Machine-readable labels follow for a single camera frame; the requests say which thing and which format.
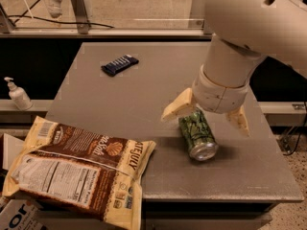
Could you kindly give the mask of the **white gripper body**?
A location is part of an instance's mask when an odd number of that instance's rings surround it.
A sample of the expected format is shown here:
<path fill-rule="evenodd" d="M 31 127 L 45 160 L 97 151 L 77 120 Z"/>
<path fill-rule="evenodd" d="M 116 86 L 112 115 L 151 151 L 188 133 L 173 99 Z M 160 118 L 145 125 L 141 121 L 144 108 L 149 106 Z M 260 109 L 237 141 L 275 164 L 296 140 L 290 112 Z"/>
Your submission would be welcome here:
<path fill-rule="evenodd" d="M 203 109 L 214 113 L 227 113 L 239 108 L 245 101 L 248 86 L 232 88 L 220 86 L 210 80 L 201 66 L 192 84 L 196 103 Z"/>

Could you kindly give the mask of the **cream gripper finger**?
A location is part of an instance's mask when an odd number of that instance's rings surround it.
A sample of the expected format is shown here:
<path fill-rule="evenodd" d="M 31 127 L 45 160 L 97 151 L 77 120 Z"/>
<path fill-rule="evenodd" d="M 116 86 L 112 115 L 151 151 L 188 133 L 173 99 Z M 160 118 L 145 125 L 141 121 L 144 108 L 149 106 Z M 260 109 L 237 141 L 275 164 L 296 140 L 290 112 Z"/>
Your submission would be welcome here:
<path fill-rule="evenodd" d="M 162 122 L 168 122 L 179 117 L 190 115 L 196 109 L 196 101 L 192 88 L 186 88 L 169 105 L 161 115 Z"/>
<path fill-rule="evenodd" d="M 227 112 L 225 117 L 229 123 L 235 127 L 242 135 L 249 136 L 248 119 L 242 105 L 235 110 Z"/>

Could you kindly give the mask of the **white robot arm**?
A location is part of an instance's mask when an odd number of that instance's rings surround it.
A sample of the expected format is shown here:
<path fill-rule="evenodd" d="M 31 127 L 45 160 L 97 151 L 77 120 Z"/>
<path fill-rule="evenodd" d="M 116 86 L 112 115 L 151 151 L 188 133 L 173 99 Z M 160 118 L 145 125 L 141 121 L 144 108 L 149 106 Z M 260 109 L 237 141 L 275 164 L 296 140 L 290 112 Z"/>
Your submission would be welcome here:
<path fill-rule="evenodd" d="M 248 136 L 243 103 L 255 68 L 271 57 L 306 75 L 306 5 L 301 0 L 205 0 L 204 8 L 213 31 L 204 63 L 161 119 L 186 116 L 199 106 L 224 114 Z"/>

